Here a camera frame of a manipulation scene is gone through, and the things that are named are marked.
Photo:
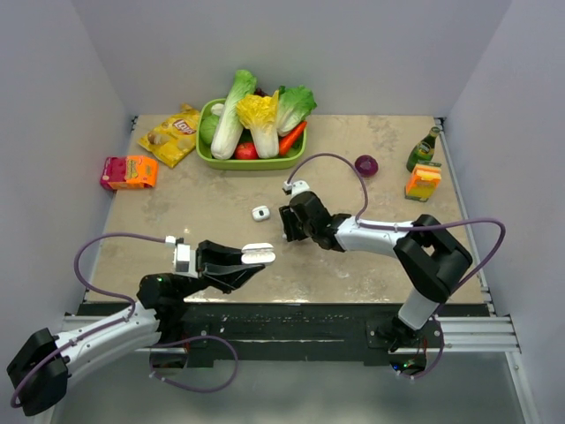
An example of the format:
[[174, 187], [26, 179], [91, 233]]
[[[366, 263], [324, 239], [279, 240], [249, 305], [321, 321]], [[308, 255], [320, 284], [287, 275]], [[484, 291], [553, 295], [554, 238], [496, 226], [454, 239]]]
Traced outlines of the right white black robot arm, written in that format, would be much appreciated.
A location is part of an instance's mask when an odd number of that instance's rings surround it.
[[393, 319], [396, 342], [412, 347], [424, 325], [445, 304], [472, 264], [469, 251], [433, 216], [413, 222], [380, 223], [330, 214], [310, 189], [283, 190], [290, 202], [279, 208], [287, 241], [311, 239], [337, 252], [367, 252], [396, 258], [413, 289]]

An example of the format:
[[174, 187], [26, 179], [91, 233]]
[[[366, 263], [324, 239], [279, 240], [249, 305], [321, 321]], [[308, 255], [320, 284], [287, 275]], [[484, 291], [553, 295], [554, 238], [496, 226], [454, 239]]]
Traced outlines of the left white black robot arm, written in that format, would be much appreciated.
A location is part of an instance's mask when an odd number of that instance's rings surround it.
[[122, 297], [126, 307], [98, 322], [58, 334], [47, 328], [33, 333], [6, 368], [14, 388], [11, 407], [35, 416], [79, 379], [129, 352], [181, 344], [185, 298], [208, 287], [229, 294], [275, 260], [269, 243], [237, 249], [209, 240], [191, 248], [174, 236], [156, 241], [172, 246], [173, 272], [144, 276], [135, 297]]

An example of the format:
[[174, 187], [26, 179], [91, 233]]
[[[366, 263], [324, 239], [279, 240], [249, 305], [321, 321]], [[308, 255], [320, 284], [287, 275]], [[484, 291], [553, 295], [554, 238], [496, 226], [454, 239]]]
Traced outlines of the white gold-rimmed charging case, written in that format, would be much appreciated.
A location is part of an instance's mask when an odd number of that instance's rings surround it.
[[267, 206], [258, 206], [252, 209], [252, 219], [255, 222], [263, 222], [270, 218], [271, 213]]

